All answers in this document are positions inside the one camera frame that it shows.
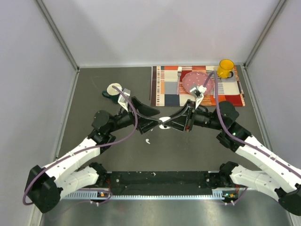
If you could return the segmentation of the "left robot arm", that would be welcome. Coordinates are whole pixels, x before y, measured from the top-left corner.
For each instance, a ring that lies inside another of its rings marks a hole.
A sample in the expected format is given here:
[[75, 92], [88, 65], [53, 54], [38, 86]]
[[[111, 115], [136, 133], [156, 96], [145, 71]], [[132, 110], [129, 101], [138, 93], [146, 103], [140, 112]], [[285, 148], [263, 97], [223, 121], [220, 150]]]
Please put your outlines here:
[[86, 186], [103, 186], [106, 171], [99, 163], [81, 169], [89, 160], [99, 156], [112, 145], [123, 142], [116, 140], [112, 132], [130, 125], [144, 133], [161, 124], [155, 118], [160, 111], [144, 105], [136, 97], [126, 99], [128, 109], [116, 115], [100, 110], [95, 113], [92, 132], [67, 154], [56, 161], [40, 167], [34, 166], [24, 190], [24, 198], [29, 198], [42, 213], [51, 211], [65, 196]]

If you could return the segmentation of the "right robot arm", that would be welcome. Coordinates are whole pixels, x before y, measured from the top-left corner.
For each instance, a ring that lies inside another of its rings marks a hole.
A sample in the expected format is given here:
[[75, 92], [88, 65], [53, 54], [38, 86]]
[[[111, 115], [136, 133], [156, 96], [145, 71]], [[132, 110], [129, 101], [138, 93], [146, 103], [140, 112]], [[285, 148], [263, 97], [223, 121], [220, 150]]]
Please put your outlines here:
[[239, 164], [228, 162], [220, 168], [224, 186], [243, 185], [268, 195], [286, 211], [301, 214], [301, 170], [273, 153], [245, 129], [236, 119], [239, 113], [228, 101], [219, 102], [213, 112], [194, 108], [188, 100], [184, 107], [165, 121], [165, 127], [191, 131], [193, 126], [216, 129], [220, 144], [251, 161], [263, 172], [256, 173]]

